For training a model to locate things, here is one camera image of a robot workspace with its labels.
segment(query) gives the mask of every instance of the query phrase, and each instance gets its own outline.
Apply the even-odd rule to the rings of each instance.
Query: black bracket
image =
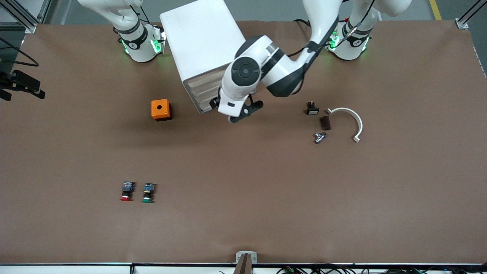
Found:
[[[252,95],[249,95],[248,98],[250,99],[250,105],[244,103],[242,110],[240,110],[240,116],[230,117],[229,120],[231,123],[236,123],[245,117],[249,117],[252,113],[258,111],[264,106],[264,102],[262,101],[254,102],[254,100],[252,100]]]
[[[14,70],[11,74],[0,72],[0,99],[10,101],[12,94],[3,89],[27,92],[39,99],[46,97],[46,93],[40,89],[40,81],[20,70]]]

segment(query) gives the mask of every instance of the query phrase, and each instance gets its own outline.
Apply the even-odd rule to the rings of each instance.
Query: white box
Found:
[[[197,0],[161,13],[179,76],[200,113],[211,110],[226,67],[245,42],[224,0]]]

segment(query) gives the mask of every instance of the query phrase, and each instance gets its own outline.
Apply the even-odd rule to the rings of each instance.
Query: orange box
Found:
[[[152,110],[152,118],[158,122],[172,119],[171,104],[167,99],[152,101],[150,109]]]

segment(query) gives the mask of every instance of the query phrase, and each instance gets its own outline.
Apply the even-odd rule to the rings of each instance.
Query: yellow floor line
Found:
[[[436,0],[430,0],[431,10],[433,10],[434,18],[436,20],[441,20],[440,10],[436,4]]]

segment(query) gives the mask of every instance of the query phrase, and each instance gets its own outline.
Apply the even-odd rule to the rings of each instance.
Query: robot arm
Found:
[[[287,97],[300,90],[304,74],[335,30],[341,0],[303,0],[303,4],[311,23],[311,38],[296,61],[269,37],[259,36],[247,40],[225,70],[218,112],[230,116],[230,122],[262,108],[261,101],[245,104],[259,81],[276,97]]]
[[[358,58],[365,50],[379,12],[395,17],[410,4],[411,0],[354,0],[352,14],[347,22],[338,24],[333,45],[328,49],[342,60]]]
[[[78,0],[78,2],[108,20],[122,38],[125,51],[137,62],[148,62],[162,53],[165,33],[157,26],[144,24],[132,8],[143,0]]]

